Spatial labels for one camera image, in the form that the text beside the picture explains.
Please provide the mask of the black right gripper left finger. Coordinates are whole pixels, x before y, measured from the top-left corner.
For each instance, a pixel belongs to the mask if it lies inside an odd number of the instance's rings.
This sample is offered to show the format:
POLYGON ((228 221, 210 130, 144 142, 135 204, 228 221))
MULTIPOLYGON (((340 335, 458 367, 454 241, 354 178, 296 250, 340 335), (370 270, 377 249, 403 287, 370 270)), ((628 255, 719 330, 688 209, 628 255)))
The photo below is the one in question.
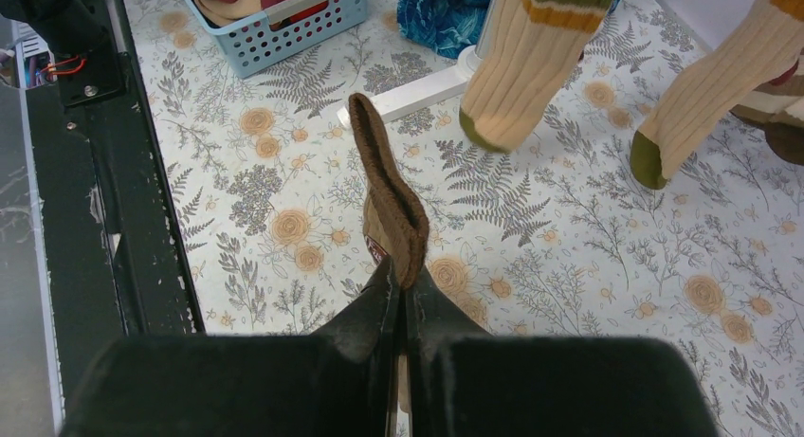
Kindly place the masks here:
POLYGON ((93 362, 64 436, 392 436, 399 290, 383 260, 305 336, 140 336, 93 362))

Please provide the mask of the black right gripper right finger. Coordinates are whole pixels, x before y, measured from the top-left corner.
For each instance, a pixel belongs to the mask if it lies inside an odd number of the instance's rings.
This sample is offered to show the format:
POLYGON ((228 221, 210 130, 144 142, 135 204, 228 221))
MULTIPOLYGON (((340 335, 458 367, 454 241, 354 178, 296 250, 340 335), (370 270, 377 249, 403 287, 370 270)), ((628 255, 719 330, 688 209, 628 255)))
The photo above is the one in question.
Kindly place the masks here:
POLYGON ((414 436, 714 436, 681 353, 650 337, 500 337, 422 271, 405 293, 414 436))

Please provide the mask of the tan brown cuff sock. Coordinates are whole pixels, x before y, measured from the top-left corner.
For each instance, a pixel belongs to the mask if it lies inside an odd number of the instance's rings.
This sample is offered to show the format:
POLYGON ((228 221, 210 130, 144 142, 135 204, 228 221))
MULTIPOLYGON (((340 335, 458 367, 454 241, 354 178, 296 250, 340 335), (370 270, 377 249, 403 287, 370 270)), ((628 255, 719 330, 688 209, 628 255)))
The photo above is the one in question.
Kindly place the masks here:
POLYGON ((443 413, 433 364, 449 319, 462 313, 426 267, 429 218, 398 170, 384 121, 360 93, 348 99, 347 113, 367 179, 363 235, 377 268, 331 322, 339 345, 369 369, 372 433, 387 434, 405 407, 412 436, 435 436, 443 413))

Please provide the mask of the silver white drying rack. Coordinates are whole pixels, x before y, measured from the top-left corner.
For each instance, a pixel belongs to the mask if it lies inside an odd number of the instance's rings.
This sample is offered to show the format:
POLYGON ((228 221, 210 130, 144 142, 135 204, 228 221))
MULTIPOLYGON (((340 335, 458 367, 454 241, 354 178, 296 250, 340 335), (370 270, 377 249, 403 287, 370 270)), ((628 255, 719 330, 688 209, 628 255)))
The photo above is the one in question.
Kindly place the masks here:
POLYGON ((370 97, 385 122, 462 94, 490 44, 495 0, 399 0, 402 35, 456 64, 370 97))

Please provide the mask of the red cuff multicolour sock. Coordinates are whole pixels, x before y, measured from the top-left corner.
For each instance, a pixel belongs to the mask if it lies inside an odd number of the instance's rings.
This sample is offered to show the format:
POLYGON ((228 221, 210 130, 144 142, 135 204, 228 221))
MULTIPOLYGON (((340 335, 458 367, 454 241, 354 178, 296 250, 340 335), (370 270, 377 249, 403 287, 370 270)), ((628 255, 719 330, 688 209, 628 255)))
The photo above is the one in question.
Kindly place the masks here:
POLYGON ((497 153, 519 148, 574 72, 613 0, 496 0, 491 39, 463 96, 466 136, 497 153))
POLYGON ((636 180, 662 189, 730 109, 794 67, 802 47, 803 0, 755 0, 716 49, 676 77, 636 130, 636 180))

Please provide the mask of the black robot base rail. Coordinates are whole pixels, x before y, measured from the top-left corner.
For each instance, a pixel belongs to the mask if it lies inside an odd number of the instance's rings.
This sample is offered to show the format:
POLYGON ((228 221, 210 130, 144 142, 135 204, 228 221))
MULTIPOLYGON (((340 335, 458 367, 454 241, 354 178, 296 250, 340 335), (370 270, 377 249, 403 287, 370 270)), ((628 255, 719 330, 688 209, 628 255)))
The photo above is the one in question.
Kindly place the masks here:
POLYGON ((122 0, 71 0, 46 72, 1 23, 1 432, 193 436, 197 302, 122 0))

